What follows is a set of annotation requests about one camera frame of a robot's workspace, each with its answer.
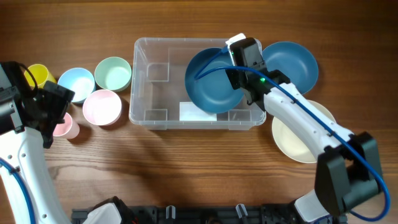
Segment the pink cup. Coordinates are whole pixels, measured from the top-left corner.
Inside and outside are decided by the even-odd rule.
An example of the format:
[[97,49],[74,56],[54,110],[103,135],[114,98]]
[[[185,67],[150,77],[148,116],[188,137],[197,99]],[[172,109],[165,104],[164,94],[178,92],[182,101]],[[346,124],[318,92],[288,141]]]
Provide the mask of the pink cup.
[[56,138],[73,139],[78,136],[80,127],[69,113],[65,113],[64,123],[56,125],[53,136]]

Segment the white label in container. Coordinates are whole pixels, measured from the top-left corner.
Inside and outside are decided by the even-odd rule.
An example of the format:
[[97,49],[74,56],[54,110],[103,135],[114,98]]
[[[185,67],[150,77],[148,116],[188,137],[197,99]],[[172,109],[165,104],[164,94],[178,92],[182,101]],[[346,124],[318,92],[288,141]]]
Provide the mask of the white label in container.
[[192,102],[180,102],[180,121],[217,121],[217,114],[207,113]]

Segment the clear plastic storage container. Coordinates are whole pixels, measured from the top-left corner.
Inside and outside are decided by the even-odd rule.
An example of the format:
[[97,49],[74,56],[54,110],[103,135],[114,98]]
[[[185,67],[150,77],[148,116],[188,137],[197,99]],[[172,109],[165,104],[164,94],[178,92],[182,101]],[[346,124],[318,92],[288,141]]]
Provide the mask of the clear plastic storage container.
[[191,59],[207,48],[222,48],[226,39],[142,37],[134,45],[129,119],[147,129],[248,130],[266,114],[246,99],[217,114],[217,121],[180,121],[180,102],[192,102],[185,89]]

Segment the light pink bowl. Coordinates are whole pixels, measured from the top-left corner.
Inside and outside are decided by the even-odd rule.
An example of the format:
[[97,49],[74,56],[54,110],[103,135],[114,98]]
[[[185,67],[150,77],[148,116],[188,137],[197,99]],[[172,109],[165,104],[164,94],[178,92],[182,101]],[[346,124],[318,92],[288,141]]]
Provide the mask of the light pink bowl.
[[115,92],[96,90],[85,100],[82,110],[89,123],[108,126],[120,118],[122,108],[122,101]]

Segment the dark blue plate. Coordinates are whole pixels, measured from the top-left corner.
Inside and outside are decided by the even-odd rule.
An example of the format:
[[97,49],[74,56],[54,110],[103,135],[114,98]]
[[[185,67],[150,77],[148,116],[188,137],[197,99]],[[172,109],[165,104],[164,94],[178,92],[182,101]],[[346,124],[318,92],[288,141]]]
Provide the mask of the dark blue plate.
[[319,68],[313,54],[304,46],[289,41],[270,44],[262,51],[268,70],[280,70],[301,94],[317,83]]
[[195,79],[197,73],[231,65],[229,54],[218,47],[202,50],[191,59],[185,72],[185,89],[195,106],[207,113],[218,114],[233,109],[241,102],[244,94],[240,89],[233,89],[225,70]]

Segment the light blue bowl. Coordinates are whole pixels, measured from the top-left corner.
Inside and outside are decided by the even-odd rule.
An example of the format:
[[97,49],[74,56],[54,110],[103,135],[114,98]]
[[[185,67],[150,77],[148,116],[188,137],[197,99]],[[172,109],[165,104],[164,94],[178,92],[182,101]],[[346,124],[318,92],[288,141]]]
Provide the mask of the light blue bowl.
[[57,84],[75,92],[72,103],[83,103],[96,90],[92,73],[80,67],[64,72]]

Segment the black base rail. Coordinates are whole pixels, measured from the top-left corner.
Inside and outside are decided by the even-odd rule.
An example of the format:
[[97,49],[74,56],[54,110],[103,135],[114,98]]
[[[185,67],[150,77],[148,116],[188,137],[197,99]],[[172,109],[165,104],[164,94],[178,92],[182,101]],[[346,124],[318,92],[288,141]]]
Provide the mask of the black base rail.
[[243,215],[235,207],[192,207],[166,209],[155,206],[130,207],[136,217],[136,223],[205,223],[208,217],[218,218],[222,223],[303,223],[288,204],[264,204],[247,206]]

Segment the left arm base joint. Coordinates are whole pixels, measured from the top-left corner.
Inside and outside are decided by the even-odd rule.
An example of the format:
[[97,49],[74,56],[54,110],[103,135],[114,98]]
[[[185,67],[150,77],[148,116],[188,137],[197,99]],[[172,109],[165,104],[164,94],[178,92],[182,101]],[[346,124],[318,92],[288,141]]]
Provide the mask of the left arm base joint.
[[95,205],[83,224],[139,224],[134,212],[117,196]]

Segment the yellow cup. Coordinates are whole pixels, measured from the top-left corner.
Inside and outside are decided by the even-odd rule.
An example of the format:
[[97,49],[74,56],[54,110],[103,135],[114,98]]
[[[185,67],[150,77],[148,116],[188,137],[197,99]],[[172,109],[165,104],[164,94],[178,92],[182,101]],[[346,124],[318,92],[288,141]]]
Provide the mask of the yellow cup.
[[43,88],[47,81],[53,83],[57,82],[45,65],[33,64],[28,67],[28,70],[33,74],[39,88]]

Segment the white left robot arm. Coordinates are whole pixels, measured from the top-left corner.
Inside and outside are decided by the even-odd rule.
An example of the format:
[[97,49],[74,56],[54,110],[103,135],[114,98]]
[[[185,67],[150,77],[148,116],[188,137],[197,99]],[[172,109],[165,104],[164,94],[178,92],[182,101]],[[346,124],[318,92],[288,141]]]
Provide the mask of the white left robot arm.
[[25,65],[1,63],[1,178],[16,223],[69,223],[45,161],[74,91],[30,87]]

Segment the light green bowl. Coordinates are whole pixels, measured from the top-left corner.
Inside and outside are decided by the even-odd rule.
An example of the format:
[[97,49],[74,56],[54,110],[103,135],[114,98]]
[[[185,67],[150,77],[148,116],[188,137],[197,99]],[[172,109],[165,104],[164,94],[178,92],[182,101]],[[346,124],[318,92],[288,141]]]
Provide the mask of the light green bowl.
[[121,57],[108,57],[96,66],[94,78],[102,89],[123,91],[131,82],[132,67]]

